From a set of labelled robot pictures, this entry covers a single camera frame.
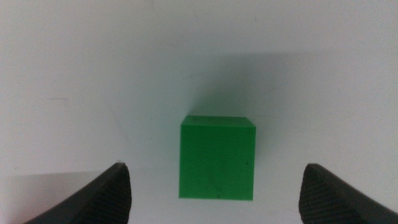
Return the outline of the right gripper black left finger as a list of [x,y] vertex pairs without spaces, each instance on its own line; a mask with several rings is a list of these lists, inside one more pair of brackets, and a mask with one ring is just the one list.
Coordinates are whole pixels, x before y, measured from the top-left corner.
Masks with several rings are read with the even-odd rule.
[[118,162],[28,224],[127,224],[131,205],[129,170]]

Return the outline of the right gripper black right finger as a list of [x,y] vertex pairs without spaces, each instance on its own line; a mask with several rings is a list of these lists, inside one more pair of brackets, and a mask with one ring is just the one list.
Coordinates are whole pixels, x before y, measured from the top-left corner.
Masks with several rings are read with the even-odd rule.
[[397,212],[319,164],[304,170],[298,210],[303,223],[397,223]]

